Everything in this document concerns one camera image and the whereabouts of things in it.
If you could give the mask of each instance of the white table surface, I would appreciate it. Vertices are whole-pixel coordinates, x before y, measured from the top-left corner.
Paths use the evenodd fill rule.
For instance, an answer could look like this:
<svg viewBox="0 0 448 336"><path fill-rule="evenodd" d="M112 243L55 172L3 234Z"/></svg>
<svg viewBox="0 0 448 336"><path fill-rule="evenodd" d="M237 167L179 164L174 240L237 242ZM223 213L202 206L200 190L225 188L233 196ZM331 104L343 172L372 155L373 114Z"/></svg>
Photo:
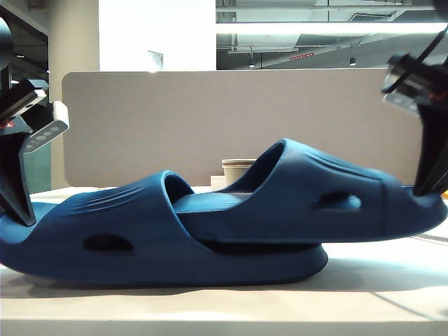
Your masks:
<svg viewBox="0 0 448 336"><path fill-rule="evenodd" d="M60 202L91 190L33 198ZM329 261L321 272L275 286L75 286L0 266L1 334L448 335L447 243L324 245Z"/></svg>

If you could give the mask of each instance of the blue rubber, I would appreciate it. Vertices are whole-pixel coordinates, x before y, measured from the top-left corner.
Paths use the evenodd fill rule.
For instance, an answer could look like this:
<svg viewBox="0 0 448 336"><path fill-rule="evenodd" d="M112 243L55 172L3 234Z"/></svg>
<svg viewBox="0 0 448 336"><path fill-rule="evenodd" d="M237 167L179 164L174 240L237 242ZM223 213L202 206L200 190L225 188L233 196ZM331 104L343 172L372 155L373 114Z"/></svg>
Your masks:
<svg viewBox="0 0 448 336"><path fill-rule="evenodd" d="M391 175L283 139L233 185L174 208L203 242L368 242L425 232L447 217L437 194L416 197Z"/></svg>
<svg viewBox="0 0 448 336"><path fill-rule="evenodd" d="M192 194L163 171L57 206L35 203L32 227L0 216L0 262L40 277L126 286L275 284L327 263L320 244L203 244L172 206Z"/></svg>

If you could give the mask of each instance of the fluorescent light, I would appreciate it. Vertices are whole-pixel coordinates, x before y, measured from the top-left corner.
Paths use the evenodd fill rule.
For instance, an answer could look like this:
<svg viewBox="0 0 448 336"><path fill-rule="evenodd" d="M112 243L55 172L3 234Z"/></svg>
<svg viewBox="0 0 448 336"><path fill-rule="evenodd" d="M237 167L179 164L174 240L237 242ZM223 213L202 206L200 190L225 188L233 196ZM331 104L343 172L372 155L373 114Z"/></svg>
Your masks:
<svg viewBox="0 0 448 336"><path fill-rule="evenodd" d="M218 23L217 34L432 34L442 31L447 23L396 23L396 22L253 22Z"/></svg>

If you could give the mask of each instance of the sensor device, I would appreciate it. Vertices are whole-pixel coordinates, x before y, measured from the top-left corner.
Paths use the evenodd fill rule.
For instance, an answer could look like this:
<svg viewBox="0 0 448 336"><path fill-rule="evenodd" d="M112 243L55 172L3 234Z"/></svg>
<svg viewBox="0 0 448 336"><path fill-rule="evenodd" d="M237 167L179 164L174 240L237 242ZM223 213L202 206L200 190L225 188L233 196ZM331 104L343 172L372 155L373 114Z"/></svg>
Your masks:
<svg viewBox="0 0 448 336"><path fill-rule="evenodd" d="M21 80L0 99L0 123L20 116L47 97L48 84L41 79Z"/></svg>
<svg viewBox="0 0 448 336"><path fill-rule="evenodd" d="M389 87L390 83L396 82L409 69L412 69L412 73L394 91L386 94L385 102L420 116L417 97L434 102L448 99L448 69L445 66L428 66L416 62L410 55L392 56L388 63L389 75L384 81L385 88Z"/></svg>
<svg viewBox="0 0 448 336"><path fill-rule="evenodd" d="M25 153L34 152L69 128L69 111L60 101L35 106L23 113L22 118L33 131L25 145Z"/></svg>

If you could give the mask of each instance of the white wall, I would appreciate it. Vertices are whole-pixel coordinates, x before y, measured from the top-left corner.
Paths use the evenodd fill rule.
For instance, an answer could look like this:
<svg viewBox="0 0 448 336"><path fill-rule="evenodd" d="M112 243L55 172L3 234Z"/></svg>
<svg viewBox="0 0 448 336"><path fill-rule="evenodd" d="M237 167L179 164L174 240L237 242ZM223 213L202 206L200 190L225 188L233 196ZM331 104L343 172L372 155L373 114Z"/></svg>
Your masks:
<svg viewBox="0 0 448 336"><path fill-rule="evenodd" d="M147 71L148 50L164 70L216 69L214 0L99 0L101 71Z"/></svg>

